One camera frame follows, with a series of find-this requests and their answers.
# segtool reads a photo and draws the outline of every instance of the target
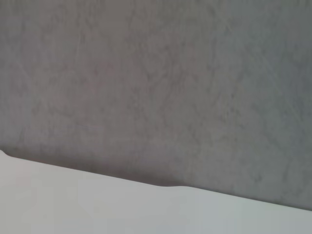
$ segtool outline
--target white surface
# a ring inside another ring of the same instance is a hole
[[[1,234],[307,234],[312,212],[158,187],[12,158],[0,151]]]

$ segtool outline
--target marble veining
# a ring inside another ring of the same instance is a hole
[[[0,148],[312,209],[309,0],[0,0]]]

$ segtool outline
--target gray countertop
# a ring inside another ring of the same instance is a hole
[[[0,149],[312,209],[309,0],[0,0]]]

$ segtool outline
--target gray marble surface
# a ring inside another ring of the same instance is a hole
[[[312,209],[310,0],[0,0],[0,148]]]

